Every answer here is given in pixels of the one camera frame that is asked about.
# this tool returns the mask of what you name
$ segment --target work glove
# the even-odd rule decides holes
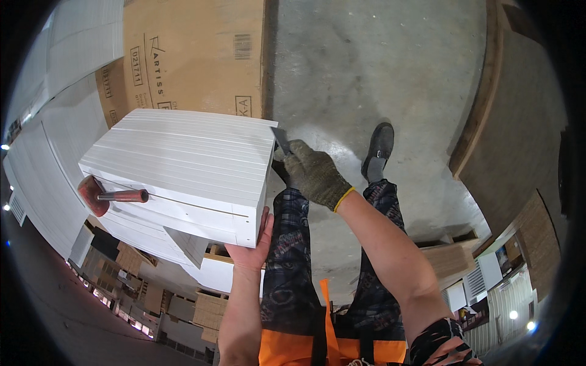
[[[327,153],[314,151],[301,140],[289,142],[289,147],[291,154],[283,161],[294,185],[311,202],[336,212],[354,187],[340,175]]]

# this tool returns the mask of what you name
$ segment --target shoe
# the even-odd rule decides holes
[[[368,179],[368,165],[372,158],[384,158],[384,167],[387,165],[391,153],[393,151],[395,141],[395,130],[390,120],[386,117],[381,118],[381,123],[374,129],[372,137],[370,138],[370,146],[368,148],[368,155],[362,163],[362,169],[360,170],[362,176]]]

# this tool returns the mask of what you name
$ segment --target concrete floor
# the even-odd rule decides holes
[[[483,0],[281,1],[274,64],[273,119],[329,153],[362,191],[370,135],[388,117],[396,139],[384,175],[398,185],[407,234],[436,240],[476,229],[482,213],[447,162],[476,93],[485,48]],[[284,187],[272,173],[267,203]],[[311,205],[314,283],[329,278],[331,299],[349,303],[360,245],[347,225]]]

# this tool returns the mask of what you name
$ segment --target leg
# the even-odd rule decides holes
[[[370,138],[369,153],[361,173],[370,182],[364,197],[379,212],[405,231],[397,186],[383,179],[383,169],[393,151],[394,129],[387,118],[381,119]],[[380,283],[364,250],[354,301],[343,321],[359,333],[372,332],[376,340],[404,340],[401,310],[395,297]]]
[[[311,281],[309,201],[297,189],[287,188],[275,198],[273,208],[275,226],[261,303],[263,328],[310,336],[321,304]]]
[[[395,184],[389,183],[386,179],[371,183],[364,191],[364,197],[404,231]],[[344,317],[344,323],[351,324],[356,331],[373,331],[374,339],[405,339],[399,304],[380,283],[364,250],[354,301]]]

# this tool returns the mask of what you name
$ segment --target forearm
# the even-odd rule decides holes
[[[398,226],[355,191],[341,202],[338,213],[360,241],[383,286],[397,299],[410,344],[436,320],[454,316],[442,300],[431,264]]]
[[[351,192],[338,208],[368,255],[381,283],[401,304],[437,286],[435,273],[411,239],[359,193]]]
[[[232,290],[218,336],[221,365],[257,365],[262,325],[261,272],[234,267]]]

